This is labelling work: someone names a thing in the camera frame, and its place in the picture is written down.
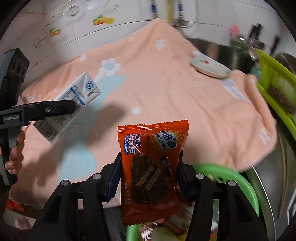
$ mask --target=ovaltine logo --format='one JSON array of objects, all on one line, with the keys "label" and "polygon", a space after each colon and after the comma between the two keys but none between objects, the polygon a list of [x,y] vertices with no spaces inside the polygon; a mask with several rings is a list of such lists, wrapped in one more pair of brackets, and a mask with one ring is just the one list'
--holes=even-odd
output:
[{"label": "ovaltine logo", "polygon": [[152,135],[154,146],[161,151],[170,151],[177,147],[181,141],[178,131],[160,131]]}]

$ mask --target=orange snack package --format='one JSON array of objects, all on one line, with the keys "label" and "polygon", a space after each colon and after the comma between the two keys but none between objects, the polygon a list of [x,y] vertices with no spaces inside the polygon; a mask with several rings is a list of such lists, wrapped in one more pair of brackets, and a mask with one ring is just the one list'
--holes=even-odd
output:
[{"label": "orange snack package", "polygon": [[188,129],[187,120],[118,127],[123,225],[147,223],[181,211],[176,174]]}]

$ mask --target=barcode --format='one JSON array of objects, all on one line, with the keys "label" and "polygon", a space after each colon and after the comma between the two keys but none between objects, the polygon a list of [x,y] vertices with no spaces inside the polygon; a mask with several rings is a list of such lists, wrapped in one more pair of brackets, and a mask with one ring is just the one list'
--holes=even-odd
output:
[{"label": "barcode", "polygon": [[47,121],[47,119],[36,121],[34,126],[49,142],[52,142],[58,134],[58,131]]}]

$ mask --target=lime green rack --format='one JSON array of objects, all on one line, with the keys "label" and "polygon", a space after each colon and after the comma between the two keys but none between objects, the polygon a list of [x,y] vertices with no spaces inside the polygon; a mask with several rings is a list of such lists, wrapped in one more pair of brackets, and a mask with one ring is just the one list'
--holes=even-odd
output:
[{"label": "lime green rack", "polygon": [[287,126],[296,141],[296,121],[268,92],[269,86],[272,85],[296,106],[296,76],[271,56],[260,50],[257,50],[257,52],[260,56],[259,63],[262,73],[261,78],[257,82],[258,89],[265,101]]}]

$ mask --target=finger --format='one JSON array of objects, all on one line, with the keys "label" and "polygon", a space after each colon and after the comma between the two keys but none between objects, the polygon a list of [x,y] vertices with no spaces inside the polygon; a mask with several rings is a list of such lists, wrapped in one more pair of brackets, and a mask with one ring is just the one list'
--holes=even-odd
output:
[{"label": "finger", "polygon": [[24,131],[21,131],[17,136],[18,143],[22,143],[26,139]]},{"label": "finger", "polygon": [[20,157],[20,155],[22,154],[22,151],[24,149],[25,143],[21,142],[19,144],[17,144],[17,146],[15,148],[13,148],[11,150],[11,152],[9,153],[9,160],[15,160],[18,157]]},{"label": "finger", "polygon": [[16,169],[13,169],[11,171],[8,171],[10,174],[18,174],[20,172],[20,170],[22,169],[22,164],[20,164],[20,166]]},{"label": "finger", "polygon": [[21,155],[16,160],[8,161],[7,163],[5,163],[5,169],[10,170],[10,171],[13,170],[13,169],[16,169],[16,168],[18,168],[18,167],[20,167],[22,165],[23,160],[24,160],[24,156]]}]

